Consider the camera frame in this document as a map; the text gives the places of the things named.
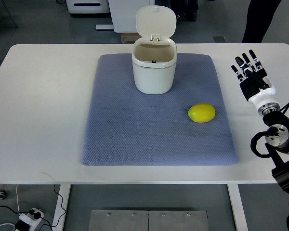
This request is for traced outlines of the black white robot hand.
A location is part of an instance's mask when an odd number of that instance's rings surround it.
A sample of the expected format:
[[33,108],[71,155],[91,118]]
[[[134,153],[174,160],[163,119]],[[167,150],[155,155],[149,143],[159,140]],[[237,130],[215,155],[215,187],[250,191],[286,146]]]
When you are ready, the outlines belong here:
[[249,50],[249,54],[237,56],[235,61],[240,70],[235,65],[231,68],[240,82],[243,96],[254,105],[258,114],[264,116],[279,111],[280,105],[275,99],[276,89],[254,51]]

